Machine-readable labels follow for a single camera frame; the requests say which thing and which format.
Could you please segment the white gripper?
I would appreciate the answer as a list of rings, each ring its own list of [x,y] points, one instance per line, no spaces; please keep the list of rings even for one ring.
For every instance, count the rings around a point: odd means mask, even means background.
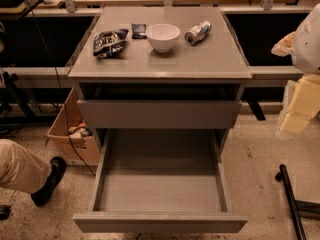
[[[300,135],[320,112],[320,76],[306,74],[298,81],[289,80],[282,104],[276,136],[289,140]]]

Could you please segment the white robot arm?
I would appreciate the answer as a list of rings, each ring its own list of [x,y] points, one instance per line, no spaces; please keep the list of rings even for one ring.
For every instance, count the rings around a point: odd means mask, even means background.
[[[289,80],[283,97],[276,135],[282,140],[298,136],[320,112],[320,5],[316,5],[298,28],[278,41],[271,53],[291,56],[295,68],[303,72]]]

